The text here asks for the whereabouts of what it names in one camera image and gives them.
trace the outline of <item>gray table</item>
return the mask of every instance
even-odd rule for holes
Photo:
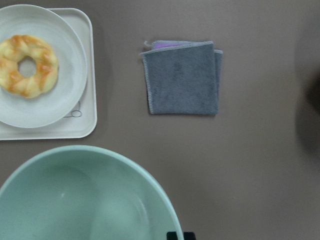
[[[2,0],[73,7],[94,31],[98,122],[82,139],[0,142],[0,185],[64,145],[116,151],[162,185],[199,240],[320,238],[318,0]],[[224,51],[220,113],[148,114],[144,41],[213,40]]]

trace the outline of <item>golden brown crust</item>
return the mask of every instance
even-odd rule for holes
[[[34,59],[36,73],[25,78],[18,62]],[[12,94],[35,98],[51,90],[58,79],[58,59],[51,46],[31,35],[14,35],[0,43],[0,86]]]

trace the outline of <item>gray cloth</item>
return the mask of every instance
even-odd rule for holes
[[[212,41],[156,41],[141,55],[151,114],[218,113],[223,52]]]

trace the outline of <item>white tray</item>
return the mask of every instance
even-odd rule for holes
[[[97,125],[97,102],[93,29],[89,17],[75,8],[50,8],[78,34],[88,62],[85,90],[73,110],[59,121],[37,128],[19,128],[0,122],[0,140],[74,139],[93,132]]]

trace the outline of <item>cloth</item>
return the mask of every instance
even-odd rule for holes
[[[158,40],[141,55],[151,114],[218,113],[223,51],[212,41]]]

